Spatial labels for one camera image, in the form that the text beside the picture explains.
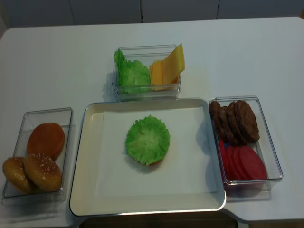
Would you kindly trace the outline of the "green lettuce leaf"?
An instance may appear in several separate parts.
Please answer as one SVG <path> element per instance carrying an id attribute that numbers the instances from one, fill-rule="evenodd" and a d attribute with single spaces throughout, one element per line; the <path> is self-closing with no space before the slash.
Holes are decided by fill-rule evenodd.
<path id="1" fill-rule="evenodd" d="M 149 158 L 165 157 L 170 141 L 165 123 L 149 115 L 134 122 L 127 133 L 125 146 L 128 155 L 143 165 Z"/>
<path id="2" fill-rule="evenodd" d="M 148 68 L 139 60 L 127 60 L 122 51 L 114 53 L 119 86 L 143 86 L 151 83 Z"/>

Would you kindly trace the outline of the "clear lettuce cheese container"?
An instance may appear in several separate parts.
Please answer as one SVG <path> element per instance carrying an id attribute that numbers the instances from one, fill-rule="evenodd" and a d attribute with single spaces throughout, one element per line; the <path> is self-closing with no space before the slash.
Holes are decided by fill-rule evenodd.
<path id="1" fill-rule="evenodd" d="M 175 48 L 176 45 L 139 46 L 120 47 L 116 51 L 122 51 L 127 60 L 141 61 L 148 68 L 150 74 L 150 65 L 156 60 L 165 59 Z M 181 77 L 179 76 L 178 83 L 165 86 L 168 87 L 168 90 L 155 91 L 152 89 L 152 80 L 149 85 L 119 86 L 116 64 L 114 61 L 112 88 L 116 99 L 120 101 L 178 98 L 181 90 Z"/>

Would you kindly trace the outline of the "stacked yellow cheese slices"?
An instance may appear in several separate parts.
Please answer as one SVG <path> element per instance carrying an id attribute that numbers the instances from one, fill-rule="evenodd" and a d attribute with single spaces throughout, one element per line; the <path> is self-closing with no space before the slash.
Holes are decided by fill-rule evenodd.
<path id="1" fill-rule="evenodd" d="M 152 65 L 150 65 L 150 76 L 152 80 L 152 89 L 155 91 L 168 90 L 165 85 L 176 84 L 179 82 L 179 77 L 174 83 L 163 84 L 162 83 L 162 63 L 161 60 L 156 60 Z"/>

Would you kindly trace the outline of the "leaning yellow cheese slice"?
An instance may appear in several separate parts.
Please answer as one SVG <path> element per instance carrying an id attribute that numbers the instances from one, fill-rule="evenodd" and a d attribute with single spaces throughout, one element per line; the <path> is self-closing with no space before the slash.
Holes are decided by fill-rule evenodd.
<path id="1" fill-rule="evenodd" d="M 185 70 L 183 45 L 179 44 L 165 59 L 161 61 L 162 83 L 171 84 Z"/>

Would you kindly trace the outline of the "white metal tray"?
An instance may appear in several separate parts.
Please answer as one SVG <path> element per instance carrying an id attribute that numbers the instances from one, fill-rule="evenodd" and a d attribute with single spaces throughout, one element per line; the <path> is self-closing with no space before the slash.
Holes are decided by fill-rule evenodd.
<path id="1" fill-rule="evenodd" d="M 105 112 L 139 112 L 202 108 L 216 190 L 194 194 L 100 198 L 95 195 L 103 117 Z M 108 216 L 217 211 L 226 194 L 218 163 L 208 103 L 200 98 L 93 103 L 84 113 L 70 194 L 70 210 L 76 216 Z"/>

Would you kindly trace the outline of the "brown patty leftmost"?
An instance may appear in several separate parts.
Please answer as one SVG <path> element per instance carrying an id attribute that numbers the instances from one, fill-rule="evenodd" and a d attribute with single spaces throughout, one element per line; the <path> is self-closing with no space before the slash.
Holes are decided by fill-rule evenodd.
<path id="1" fill-rule="evenodd" d="M 212 101 L 209 104 L 209 114 L 211 119 L 213 120 L 217 135 L 220 139 L 226 142 L 227 140 L 226 140 L 225 132 L 219 121 L 219 110 L 220 110 L 220 104 L 217 101 Z"/>

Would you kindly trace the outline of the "brown patty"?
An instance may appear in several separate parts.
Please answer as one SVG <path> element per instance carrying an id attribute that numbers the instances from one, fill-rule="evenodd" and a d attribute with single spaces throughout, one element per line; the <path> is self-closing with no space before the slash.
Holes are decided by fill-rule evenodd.
<path id="1" fill-rule="evenodd" d="M 212 101 L 209 104 L 209 114 L 211 119 L 213 120 L 217 135 L 220 139 L 226 142 L 227 140 L 226 140 L 225 132 L 219 121 L 219 110 L 220 110 L 220 104 L 217 101 Z"/>
<path id="2" fill-rule="evenodd" d="M 218 117 L 219 117 L 221 126 L 224 130 L 227 142 L 229 142 L 233 146 L 237 146 L 238 145 L 238 140 L 236 139 L 236 137 L 234 136 L 233 132 L 230 129 L 228 119 L 227 119 L 227 116 L 226 116 L 226 109 L 227 109 L 226 106 L 220 107 L 220 109 L 218 111 Z"/>
<path id="3" fill-rule="evenodd" d="M 259 129 L 257 126 L 256 116 L 250 105 L 243 100 L 238 100 L 235 103 L 234 111 L 238 128 L 242 136 L 249 143 L 256 143 L 260 138 Z"/>
<path id="4" fill-rule="evenodd" d="M 248 141 L 244 138 L 244 136 L 241 134 L 239 127 L 238 127 L 238 123 L 236 120 L 236 116 L 235 116 L 235 103 L 236 102 L 231 102 L 230 105 L 226 108 L 226 117 L 230 126 L 230 129 L 233 133 L 233 135 L 235 136 L 235 138 L 238 141 L 239 145 L 248 145 Z"/>

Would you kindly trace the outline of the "red tomato slice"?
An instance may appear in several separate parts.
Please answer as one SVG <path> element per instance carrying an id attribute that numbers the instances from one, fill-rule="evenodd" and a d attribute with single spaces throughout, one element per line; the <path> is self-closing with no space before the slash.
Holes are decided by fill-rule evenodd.
<path id="1" fill-rule="evenodd" d="M 239 149 L 239 162 L 246 180 L 265 180 L 267 172 L 259 155 L 250 147 L 242 146 Z"/>
<path id="2" fill-rule="evenodd" d="M 225 149 L 225 144 L 222 139 L 219 139 L 219 146 L 220 146 L 220 153 L 224 165 L 224 170 L 225 170 L 225 176 L 226 179 L 229 181 L 231 179 L 230 171 L 229 171 L 229 166 L 228 166 L 228 160 L 226 156 L 226 149 Z"/>
<path id="3" fill-rule="evenodd" d="M 239 150 L 240 150 L 240 147 L 235 147 L 233 149 L 233 152 L 232 152 L 232 162 L 233 162 L 233 166 L 234 166 L 234 169 L 235 169 L 235 173 L 237 175 L 237 179 L 239 181 L 243 181 L 245 176 L 242 172 L 242 169 L 240 167 L 240 163 L 239 163 L 239 156 L 238 156 L 238 153 L 239 153 Z"/>
<path id="4" fill-rule="evenodd" d="M 229 173 L 230 173 L 230 181 L 235 181 L 235 169 L 232 163 L 232 152 L 233 152 L 233 147 L 230 145 L 227 147 L 225 153 L 226 153 L 226 158 L 227 158 L 227 163 L 228 163 L 228 169 L 229 169 Z"/>

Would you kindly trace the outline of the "red tomato slice leftmost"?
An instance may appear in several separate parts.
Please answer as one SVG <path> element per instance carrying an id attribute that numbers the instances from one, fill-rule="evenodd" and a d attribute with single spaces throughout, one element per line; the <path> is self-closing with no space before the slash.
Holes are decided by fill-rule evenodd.
<path id="1" fill-rule="evenodd" d="M 226 156 L 226 149 L 225 149 L 225 144 L 222 139 L 219 139 L 219 146 L 220 146 L 220 153 L 224 165 L 224 170 L 225 170 L 225 176 L 226 179 L 229 181 L 231 179 L 230 171 L 229 171 L 229 166 L 228 166 L 228 160 Z"/>

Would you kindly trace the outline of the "brown patty rightmost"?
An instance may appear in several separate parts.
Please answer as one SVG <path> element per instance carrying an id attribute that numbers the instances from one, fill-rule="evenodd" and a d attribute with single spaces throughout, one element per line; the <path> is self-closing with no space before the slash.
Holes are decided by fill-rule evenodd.
<path id="1" fill-rule="evenodd" d="M 257 126 L 256 116 L 250 105 L 243 100 L 238 100 L 235 103 L 234 111 L 238 128 L 242 136 L 249 143 L 256 143 L 260 138 L 259 129 Z"/>

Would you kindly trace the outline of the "clear patty tomato container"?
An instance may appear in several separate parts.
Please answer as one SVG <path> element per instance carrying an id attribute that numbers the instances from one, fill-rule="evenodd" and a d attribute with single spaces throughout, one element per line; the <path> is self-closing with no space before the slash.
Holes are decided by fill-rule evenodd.
<path id="1" fill-rule="evenodd" d="M 218 98 L 214 98 L 214 99 L 210 100 L 209 104 L 212 101 L 217 101 L 220 104 L 220 107 L 222 107 L 222 106 L 228 107 L 231 102 L 237 102 L 238 100 L 243 100 L 243 101 L 247 102 L 250 105 L 252 111 L 254 112 L 254 114 L 256 116 L 256 122 L 257 122 L 257 126 L 259 129 L 260 138 L 256 143 L 248 143 L 248 145 L 245 145 L 245 146 L 250 147 L 259 155 L 259 157 L 261 158 L 262 162 L 264 163 L 264 165 L 266 167 L 267 179 L 265 179 L 265 180 L 246 180 L 246 177 L 245 177 L 244 180 L 238 180 L 236 173 L 235 173 L 236 180 L 229 181 L 226 179 L 224 165 L 223 165 L 223 161 L 222 161 L 222 157 L 221 157 L 221 153 L 220 153 L 220 146 L 219 146 L 220 138 L 218 137 L 217 132 L 215 130 L 213 120 L 211 120 L 213 132 L 214 132 L 214 136 L 215 136 L 215 141 L 216 141 L 216 146 L 217 146 L 217 150 L 218 150 L 218 155 L 219 155 L 219 163 L 221 166 L 223 181 L 226 186 L 233 186 L 233 187 L 248 186 L 253 189 L 258 189 L 258 190 L 261 188 L 270 187 L 271 185 L 274 185 L 274 184 L 282 181 L 283 172 L 282 172 L 282 169 L 281 169 L 281 166 L 280 166 L 277 154 L 276 154 L 276 150 L 274 148 L 274 144 L 273 144 L 273 141 L 272 141 L 259 99 L 256 96 L 218 97 Z M 227 149 L 227 147 L 231 145 L 227 141 L 224 142 L 224 144 L 225 144 L 225 149 Z M 235 148 L 238 146 L 242 147 L 243 145 L 238 144 L 237 146 L 233 146 L 233 145 L 231 145 L 231 146 L 233 148 Z"/>

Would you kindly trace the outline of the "orange bun bottom in container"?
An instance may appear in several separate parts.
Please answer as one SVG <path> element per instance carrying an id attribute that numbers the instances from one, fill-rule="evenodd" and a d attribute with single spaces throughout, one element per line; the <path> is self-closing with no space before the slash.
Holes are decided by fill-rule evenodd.
<path id="1" fill-rule="evenodd" d="M 37 126 L 31 133 L 27 153 L 43 153 L 52 160 L 56 160 L 64 147 L 65 133 L 57 123 L 43 123 Z"/>

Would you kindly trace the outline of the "sesame top bun front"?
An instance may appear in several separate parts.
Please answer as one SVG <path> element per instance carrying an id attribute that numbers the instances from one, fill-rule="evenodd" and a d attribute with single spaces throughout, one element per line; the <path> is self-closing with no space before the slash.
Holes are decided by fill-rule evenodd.
<path id="1" fill-rule="evenodd" d="M 60 189 L 61 170 L 49 156 L 43 153 L 29 154 L 23 163 L 26 175 L 40 190 L 53 192 Z"/>

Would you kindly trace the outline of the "clear bun container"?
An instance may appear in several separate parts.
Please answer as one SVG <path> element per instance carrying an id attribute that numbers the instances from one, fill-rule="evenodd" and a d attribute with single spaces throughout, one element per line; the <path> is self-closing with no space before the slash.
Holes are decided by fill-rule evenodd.
<path id="1" fill-rule="evenodd" d="M 33 192 L 24 194 L 15 189 L 5 177 L 5 185 L 2 193 L 3 205 L 39 204 L 45 202 L 60 202 L 66 197 L 67 191 L 67 170 L 71 163 L 69 158 L 70 144 L 73 138 L 73 110 L 71 108 L 61 108 L 52 110 L 42 110 L 27 112 L 24 114 L 19 130 L 14 152 L 10 157 L 23 157 L 27 153 L 27 144 L 33 130 L 44 123 L 57 123 L 65 133 L 65 144 L 60 156 L 54 161 L 60 168 L 62 174 L 61 187 L 58 191 L 45 192 L 40 190 L 31 180 Z"/>

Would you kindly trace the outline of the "plain top bun left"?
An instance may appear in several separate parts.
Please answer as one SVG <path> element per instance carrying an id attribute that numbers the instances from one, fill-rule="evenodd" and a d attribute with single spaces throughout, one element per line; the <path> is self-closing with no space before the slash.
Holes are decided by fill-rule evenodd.
<path id="1" fill-rule="evenodd" d="M 24 194 L 33 192 L 33 185 L 24 169 L 23 157 L 10 157 L 2 166 L 2 171 L 7 181 Z"/>

